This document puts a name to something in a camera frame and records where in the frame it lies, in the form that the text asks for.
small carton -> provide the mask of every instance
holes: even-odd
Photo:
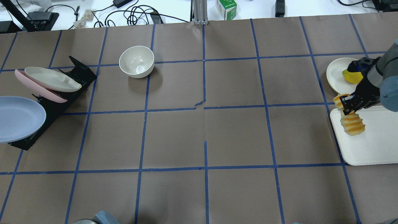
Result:
[[[236,16],[238,5],[234,0],[216,0],[216,8],[224,20],[232,20]]]

black pole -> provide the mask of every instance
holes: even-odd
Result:
[[[37,31],[36,27],[25,18],[25,16],[15,7],[10,0],[0,0],[1,4],[26,28],[28,32]]]

light blue plate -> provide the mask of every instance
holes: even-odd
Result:
[[[46,120],[46,111],[36,101],[18,96],[0,96],[0,143],[24,139]]]

bread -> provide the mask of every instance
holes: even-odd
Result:
[[[340,123],[347,134],[351,136],[359,135],[365,131],[365,125],[362,122],[363,120],[354,111],[351,111],[348,115],[343,113],[344,107],[340,100],[341,96],[349,96],[349,94],[341,94],[333,99],[336,108],[341,112]]]

dish rack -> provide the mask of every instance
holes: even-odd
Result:
[[[97,78],[97,76],[87,67],[85,64],[76,60],[72,56],[69,56],[69,59],[75,65],[75,67],[70,72],[64,72],[59,69],[60,72],[69,76],[76,82],[82,85],[81,89],[76,92],[58,92],[55,91],[61,97],[67,99],[65,103],[57,103],[51,100],[48,100],[42,96],[35,96],[37,98],[38,103],[44,108],[46,111],[46,120],[42,127],[39,128],[35,133],[26,137],[24,139],[9,142],[8,144],[23,150],[29,150],[30,147],[37,141],[37,139],[44,133],[47,128],[51,126],[51,124],[80,96],[80,94],[85,91],[91,83]]]

